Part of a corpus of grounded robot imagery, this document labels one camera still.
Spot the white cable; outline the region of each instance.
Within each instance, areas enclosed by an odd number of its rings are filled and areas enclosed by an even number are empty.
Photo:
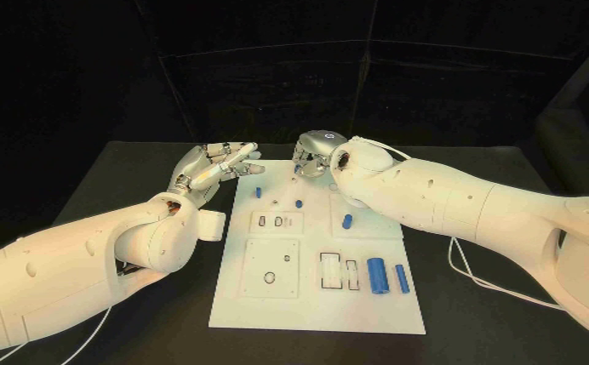
[[[452,263],[452,247],[454,247],[454,244],[455,244],[455,243],[457,243],[458,251],[461,252],[462,262],[464,262],[464,265],[465,265],[465,267],[467,267],[468,273],[467,273],[465,271],[462,271],[462,270],[454,265],[454,263]],[[496,290],[496,291],[501,291],[503,293],[507,293],[509,295],[513,295],[513,296],[517,297],[519,299],[524,299],[526,301],[530,301],[530,303],[536,303],[536,304],[539,304],[539,305],[543,305],[545,307],[549,307],[549,308],[553,308],[553,309],[556,309],[556,310],[563,310],[563,311],[565,311],[565,309],[562,308],[561,305],[548,303],[546,301],[542,301],[540,299],[535,299],[535,298],[529,297],[529,296],[524,295],[524,294],[516,293],[514,291],[507,290],[506,288],[501,288],[501,287],[496,286],[496,285],[494,285],[491,282],[488,282],[487,280],[483,280],[481,278],[475,277],[475,276],[473,275],[471,266],[470,266],[470,262],[468,262],[468,260],[467,260],[467,256],[464,255],[461,243],[458,243],[458,239],[457,239],[455,237],[451,238],[451,247],[448,248],[448,263],[451,264],[451,267],[452,267],[461,274],[464,274],[467,277],[470,277],[471,280],[475,282],[475,284],[478,284],[481,287],[490,288],[491,290]]]
[[[0,358],[0,362],[2,362],[26,344],[28,344],[28,343],[21,344],[21,345]]]
[[[412,159],[412,157],[405,152],[402,152],[400,150],[396,150],[392,146],[383,144],[379,141],[369,140],[367,138],[363,138],[363,137],[358,137],[358,136],[356,136],[353,138],[353,140],[361,140],[364,142],[369,142],[370,144],[379,146],[380,148],[386,148],[387,150],[392,150],[393,152],[396,152],[402,157],[405,157],[405,159]]]
[[[93,332],[93,335],[88,337],[88,339],[86,340],[86,343],[83,344],[83,346],[81,346],[81,347],[78,348],[78,350],[74,352],[74,354],[71,355],[71,357],[61,363],[61,365],[65,365],[65,364],[74,359],[74,357],[77,356],[77,354],[84,350],[86,346],[88,345],[88,342],[93,340],[96,334],[99,333],[99,330],[101,329],[101,326],[103,326],[103,324],[104,324],[104,320],[107,319],[109,313],[112,312],[112,308],[113,308],[113,307],[109,307],[109,310],[107,310],[107,312],[104,313],[104,317],[103,317],[103,319],[101,319],[101,322],[100,322],[100,324],[99,324],[99,327],[96,328],[96,330],[94,330],[94,332]]]

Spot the dark background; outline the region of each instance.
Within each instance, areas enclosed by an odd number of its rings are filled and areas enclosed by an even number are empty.
[[[110,140],[519,145],[566,193],[535,122],[588,1],[5,0],[0,242],[51,225]]]

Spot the blue battery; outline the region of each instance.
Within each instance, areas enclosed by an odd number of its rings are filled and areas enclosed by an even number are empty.
[[[369,274],[371,276],[373,294],[386,294],[389,292],[389,280],[384,260],[380,257],[373,257],[367,260],[367,263]]]
[[[409,293],[409,282],[408,282],[408,277],[406,277],[406,269],[403,268],[403,265],[396,265],[396,270],[397,270],[397,277],[399,277],[399,285],[402,286],[402,293],[408,294]]]
[[[344,229],[350,229],[353,227],[353,215],[347,214],[347,216],[344,217],[344,222],[341,223],[341,227]]]

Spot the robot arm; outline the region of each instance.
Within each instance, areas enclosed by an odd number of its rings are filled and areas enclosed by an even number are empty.
[[[226,214],[200,207],[220,180],[265,172],[242,162],[259,158],[256,149],[256,143],[195,146],[149,202],[0,249],[0,349],[77,325],[185,266],[200,239],[221,240]]]
[[[319,163],[354,206],[507,256],[589,328],[589,197],[523,191],[422,159],[400,162],[369,140],[330,145],[328,135],[337,137],[327,131],[302,134],[295,155],[305,149],[312,155],[299,174],[318,176],[305,167]],[[321,156],[308,140],[328,143]]]

